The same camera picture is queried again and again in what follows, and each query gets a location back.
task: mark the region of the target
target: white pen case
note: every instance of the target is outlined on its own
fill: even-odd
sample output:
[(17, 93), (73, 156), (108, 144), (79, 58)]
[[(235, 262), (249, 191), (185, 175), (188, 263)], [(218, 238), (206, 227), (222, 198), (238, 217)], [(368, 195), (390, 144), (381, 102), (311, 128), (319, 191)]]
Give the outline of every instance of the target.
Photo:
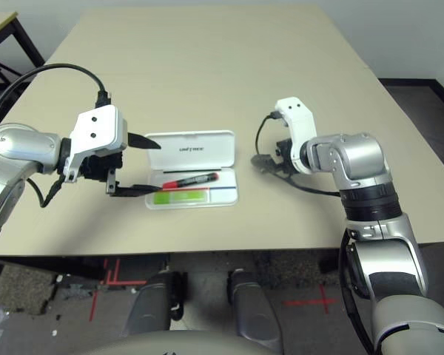
[(149, 209), (186, 209), (231, 206), (237, 203), (235, 170), (235, 135), (232, 131), (150, 133), (146, 135), (161, 146), (148, 149), (151, 174), (149, 184), (163, 183), (218, 174), (216, 181), (168, 189), (149, 194)]

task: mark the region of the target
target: black cable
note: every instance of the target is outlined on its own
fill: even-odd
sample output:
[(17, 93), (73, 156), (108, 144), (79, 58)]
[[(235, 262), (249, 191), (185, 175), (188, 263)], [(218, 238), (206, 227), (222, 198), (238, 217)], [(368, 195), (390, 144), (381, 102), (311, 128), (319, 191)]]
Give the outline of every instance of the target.
[(43, 198), (43, 194), (41, 193), (41, 190), (39, 189), (38, 185), (36, 185), (36, 183), (33, 180), (29, 179), (29, 178), (27, 179), (27, 182), (31, 185), (33, 190), (35, 190), (36, 194), (38, 195), (38, 200), (39, 200), (40, 207), (43, 206), (44, 198)]
[(288, 177), (282, 177), (274, 172), (270, 172), (270, 174), (272, 174), (273, 176), (277, 177), (278, 179), (283, 180), (285, 183), (289, 184), (290, 186), (293, 186), (296, 189), (299, 189), (301, 191), (304, 192), (309, 192), (311, 194), (318, 194), (318, 195), (326, 195), (326, 196), (334, 196), (334, 197), (340, 197), (340, 193), (339, 192), (330, 192), (330, 191), (323, 191), (323, 190), (318, 190), (318, 189), (313, 189), (311, 187), (307, 187), (307, 186), (301, 186), (301, 185), (297, 185), (291, 178), (291, 175), (289, 175)]
[(260, 151), (258, 150), (258, 138), (260, 137), (261, 129), (265, 125), (265, 122), (267, 122), (270, 118), (272, 118), (272, 114), (271, 113), (269, 115), (267, 115), (263, 119), (263, 121), (261, 121), (261, 125), (260, 125), (260, 127), (258, 127), (257, 135), (255, 136), (255, 151), (257, 152), (257, 154), (260, 154)]
[(102, 81), (94, 73), (90, 72), (89, 70), (87, 70), (83, 67), (80, 67), (79, 65), (58, 63), (58, 64), (48, 64), (48, 65), (43, 65), (42, 67), (37, 67), (37, 68), (25, 73), (24, 75), (20, 76), (18, 79), (16, 79), (0, 95), (0, 107), (5, 102), (5, 100), (8, 98), (8, 96), (13, 92), (13, 90), (15, 90), (23, 81), (28, 79), (30, 76), (33, 76), (33, 75), (38, 74), (39, 72), (43, 72), (45, 70), (58, 69), (58, 68), (67, 68), (67, 69), (78, 70), (79, 72), (83, 72), (84, 74), (91, 77), (92, 80), (94, 80), (97, 83), (98, 94), (97, 94), (97, 101), (95, 103), (95, 107), (100, 107), (100, 106), (110, 103), (110, 99), (108, 98), (107, 91), (105, 91), (104, 84), (102, 84)]
[(39, 189), (38, 185), (36, 185), (36, 183), (33, 180), (28, 178), (27, 182), (31, 185), (33, 190), (35, 190), (36, 194), (38, 195), (39, 206), (41, 208), (44, 208), (50, 204), (53, 197), (61, 189), (62, 184), (64, 183), (64, 180), (66, 180), (66, 177), (64, 175), (59, 175), (58, 180), (56, 180), (54, 182), (54, 184), (51, 186), (50, 191), (47, 193), (47, 196), (45, 199), (43, 198), (43, 194), (41, 193), (41, 190)]
[[(260, 150), (258, 149), (258, 139), (260, 137), (260, 133), (261, 130), (263, 128), (263, 126), (265, 125), (265, 123), (271, 118), (271, 119), (278, 119), (280, 118), (280, 114), (279, 112), (271, 112), (269, 115), (267, 115), (263, 121), (261, 121), (261, 125), (258, 127), (258, 131), (257, 131), (257, 135), (255, 136), (255, 151), (257, 152), (257, 155), (260, 154)], [(285, 183), (288, 183), (290, 186), (293, 186), (296, 189), (299, 189), (301, 191), (304, 192), (309, 192), (311, 194), (318, 194), (318, 195), (325, 195), (325, 196), (334, 196), (334, 197), (340, 197), (340, 193), (339, 192), (330, 192), (330, 191), (323, 191), (323, 190), (318, 190), (318, 189), (313, 189), (311, 187), (307, 187), (307, 186), (301, 186), (301, 185), (297, 185), (291, 178), (291, 175), (289, 175), (288, 177), (282, 177), (274, 172), (270, 172), (270, 174), (272, 174), (273, 176), (277, 177), (278, 179), (283, 180)]]
[(340, 244), (340, 250), (339, 250), (339, 283), (340, 283), (340, 290), (342, 292), (342, 300), (346, 308), (347, 315), (349, 316), (350, 322), (354, 327), (355, 333), (358, 336), (358, 339), (362, 343), (367, 354), (373, 355), (374, 353), (373, 343), (371, 342), (370, 337), (367, 334), (365, 327), (363, 326), (362, 320), (358, 313), (357, 305), (355, 304), (352, 290), (349, 288), (349, 285), (347, 284), (347, 278), (345, 274), (346, 264), (347, 264), (346, 248), (347, 245), (349, 244), (349, 241), (350, 241), (350, 236), (349, 232), (346, 229), (343, 233), (342, 243)]

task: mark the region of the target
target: pen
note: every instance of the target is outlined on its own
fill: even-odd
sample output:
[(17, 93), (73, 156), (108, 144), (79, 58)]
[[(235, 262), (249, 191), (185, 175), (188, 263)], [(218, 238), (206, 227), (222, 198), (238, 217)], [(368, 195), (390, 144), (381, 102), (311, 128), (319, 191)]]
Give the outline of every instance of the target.
[(219, 175), (217, 172), (211, 172), (210, 174), (188, 177), (187, 179), (169, 181), (163, 184), (162, 189), (176, 189), (178, 187), (195, 185), (196, 183), (208, 183), (210, 181), (216, 181), (218, 178)]

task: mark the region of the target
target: white wall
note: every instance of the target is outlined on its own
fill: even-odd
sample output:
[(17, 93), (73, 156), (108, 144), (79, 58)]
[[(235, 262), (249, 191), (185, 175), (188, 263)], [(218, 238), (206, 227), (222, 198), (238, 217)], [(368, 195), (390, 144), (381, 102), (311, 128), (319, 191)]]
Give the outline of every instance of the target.
[[(286, 1), (0, 0), (0, 11), (18, 11), (20, 22), (46, 59), (89, 7), (275, 2)], [(378, 77), (437, 78), (444, 85), (444, 0), (290, 2), (319, 4)], [(0, 60), (17, 70), (32, 68), (13, 38), (0, 46)]]

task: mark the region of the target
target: open case lid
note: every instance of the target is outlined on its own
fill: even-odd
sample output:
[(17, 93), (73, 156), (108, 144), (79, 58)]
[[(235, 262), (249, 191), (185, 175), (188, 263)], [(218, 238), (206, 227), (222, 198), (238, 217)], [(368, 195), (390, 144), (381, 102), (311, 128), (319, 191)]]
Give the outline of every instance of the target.
[(229, 167), (235, 161), (232, 131), (149, 133), (161, 149), (148, 149), (153, 170), (184, 171)]

